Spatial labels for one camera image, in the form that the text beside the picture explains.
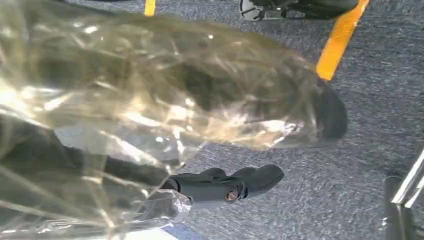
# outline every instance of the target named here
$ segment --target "chrome bar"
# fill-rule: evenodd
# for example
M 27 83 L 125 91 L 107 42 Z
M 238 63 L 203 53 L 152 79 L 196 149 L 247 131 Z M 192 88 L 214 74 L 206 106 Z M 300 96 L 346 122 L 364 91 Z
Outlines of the chrome bar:
M 423 176 L 424 148 L 421 148 L 415 163 L 402 181 L 399 190 L 396 192 L 391 202 L 400 205 L 407 203 L 405 207 L 410 208 L 424 187 Z

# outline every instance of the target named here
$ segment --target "yellow stripe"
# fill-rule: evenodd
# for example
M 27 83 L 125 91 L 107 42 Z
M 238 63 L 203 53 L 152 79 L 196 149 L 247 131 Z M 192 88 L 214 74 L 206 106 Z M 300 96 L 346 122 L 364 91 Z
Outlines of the yellow stripe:
M 370 0 L 359 0 L 359 4 L 352 11 L 337 19 L 328 41 L 322 50 L 321 57 L 316 65 L 316 71 L 321 78 L 330 81 L 339 65 L 346 46 L 354 33 L 359 19 Z
M 156 0 L 146 0 L 144 15 L 151 17 L 155 15 Z

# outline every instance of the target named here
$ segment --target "orange stripe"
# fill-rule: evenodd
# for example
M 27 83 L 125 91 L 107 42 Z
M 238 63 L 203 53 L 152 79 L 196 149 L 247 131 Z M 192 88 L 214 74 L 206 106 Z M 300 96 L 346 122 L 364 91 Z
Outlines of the orange stripe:
M 364 13 L 369 1 L 370 0 L 359 0 L 355 9 L 340 16 L 335 22 L 331 35 L 316 65 L 316 71 L 321 78 L 331 81 L 358 21 Z

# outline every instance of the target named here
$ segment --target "clear plastic bag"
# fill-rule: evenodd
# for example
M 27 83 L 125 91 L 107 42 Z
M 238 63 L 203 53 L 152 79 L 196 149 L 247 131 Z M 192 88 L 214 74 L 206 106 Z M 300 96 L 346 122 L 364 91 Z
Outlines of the clear plastic bag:
M 317 80 L 312 64 L 256 33 L 2 0 L 0 238 L 125 233 L 204 142 L 316 143 Z M 169 194 L 171 221 L 190 203 Z M 35 224 L 45 219 L 57 232 Z

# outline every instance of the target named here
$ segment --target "carpeted floor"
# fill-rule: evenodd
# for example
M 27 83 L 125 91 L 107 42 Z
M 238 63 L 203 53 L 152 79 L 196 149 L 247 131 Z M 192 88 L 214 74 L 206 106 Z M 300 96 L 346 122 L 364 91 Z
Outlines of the carpeted floor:
M 143 0 L 70 2 L 144 11 Z M 331 21 L 246 22 L 235 0 L 158 0 L 156 12 L 260 32 L 314 62 L 333 26 Z M 388 172 L 405 173 L 424 145 L 423 13 L 422 0 L 370 0 L 331 82 L 349 114 L 345 139 L 328 148 L 262 152 L 207 146 L 185 172 L 220 167 L 232 173 L 240 166 L 273 163 L 286 177 L 267 195 L 193 211 L 184 225 L 207 240 L 381 239 L 383 179 Z M 178 238 L 184 236 L 181 231 Z

